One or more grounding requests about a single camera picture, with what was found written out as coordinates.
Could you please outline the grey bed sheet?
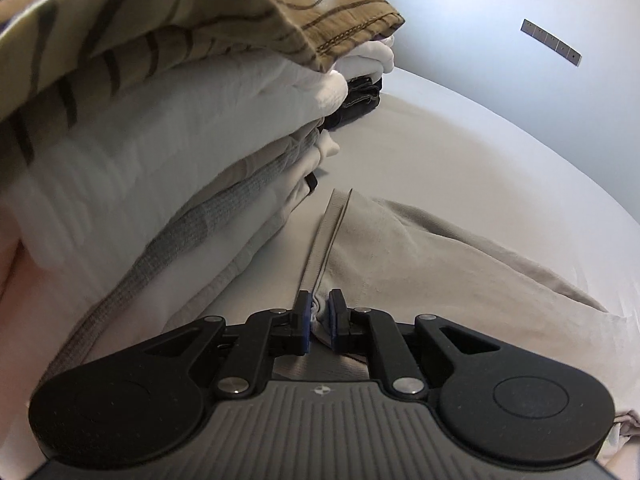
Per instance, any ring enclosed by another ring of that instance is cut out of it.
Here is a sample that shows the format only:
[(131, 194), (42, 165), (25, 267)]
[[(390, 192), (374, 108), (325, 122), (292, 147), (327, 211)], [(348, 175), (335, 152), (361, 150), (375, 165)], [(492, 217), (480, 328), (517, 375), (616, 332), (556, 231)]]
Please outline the grey bed sheet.
[(334, 132), (311, 198), (279, 236), (301, 263), (332, 191), (423, 209), (562, 276), (618, 315), (639, 309), (639, 226), (528, 133), (456, 92), (395, 70), (380, 105)]

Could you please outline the white folded garment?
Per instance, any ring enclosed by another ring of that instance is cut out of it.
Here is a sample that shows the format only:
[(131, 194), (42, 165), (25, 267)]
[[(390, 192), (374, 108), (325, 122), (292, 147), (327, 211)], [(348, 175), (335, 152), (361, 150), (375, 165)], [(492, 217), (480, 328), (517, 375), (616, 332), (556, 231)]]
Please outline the white folded garment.
[(368, 41), (325, 74), (248, 52), (189, 63), (118, 98), (47, 148), (1, 195), (1, 263), (117, 278), (222, 170), (340, 106), (348, 82), (394, 67)]

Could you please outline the beige linen trousers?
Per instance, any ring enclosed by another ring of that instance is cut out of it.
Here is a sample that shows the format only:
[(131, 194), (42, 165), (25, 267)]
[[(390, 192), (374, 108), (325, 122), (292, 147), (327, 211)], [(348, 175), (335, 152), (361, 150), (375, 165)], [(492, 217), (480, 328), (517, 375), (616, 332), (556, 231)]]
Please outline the beige linen trousers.
[(330, 340), (328, 295), (400, 322), (433, 313), (574, 366), (603, 382), (616, 415), (601, 460), (639, 474), (639, 315), (605, 307), (562, 276), (419, 208), (334, 190), (300, 286), (311, 330)]

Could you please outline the grey trimmed white garment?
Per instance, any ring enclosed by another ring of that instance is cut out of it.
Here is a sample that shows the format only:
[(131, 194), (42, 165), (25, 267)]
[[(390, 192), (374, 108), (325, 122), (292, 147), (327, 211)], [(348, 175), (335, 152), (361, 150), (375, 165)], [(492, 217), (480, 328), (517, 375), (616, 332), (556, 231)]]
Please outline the grey trimmed white garment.
[(1, 325), (1, 395), (25, 402), (43, 379), (197, 318), (311, 192), (340, 148), (327, 131), (184, 212), (104, 299), (61, 298)]

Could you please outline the brown striped folded shirt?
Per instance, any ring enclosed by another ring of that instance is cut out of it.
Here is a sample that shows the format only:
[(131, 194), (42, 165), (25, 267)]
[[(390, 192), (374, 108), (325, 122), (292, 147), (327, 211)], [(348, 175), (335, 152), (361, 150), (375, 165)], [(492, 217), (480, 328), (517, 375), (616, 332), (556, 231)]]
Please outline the brown striped folded shirt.
[(260, 50), (326, 72), (404, 18), (387, 0), (1, 0), (1, 173), (178, 65)]

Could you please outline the black folded garment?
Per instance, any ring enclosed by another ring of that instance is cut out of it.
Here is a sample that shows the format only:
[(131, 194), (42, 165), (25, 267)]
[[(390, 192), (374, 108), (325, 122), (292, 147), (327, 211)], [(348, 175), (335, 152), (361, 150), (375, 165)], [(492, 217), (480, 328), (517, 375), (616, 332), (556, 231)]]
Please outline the black folded garment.
[(322, 127), (335, 130), (366, 116), (380, 104), (382, 79), (373, 81), (369, 76), (350, 80), (345, 101), (331, 115), (324, 118)]

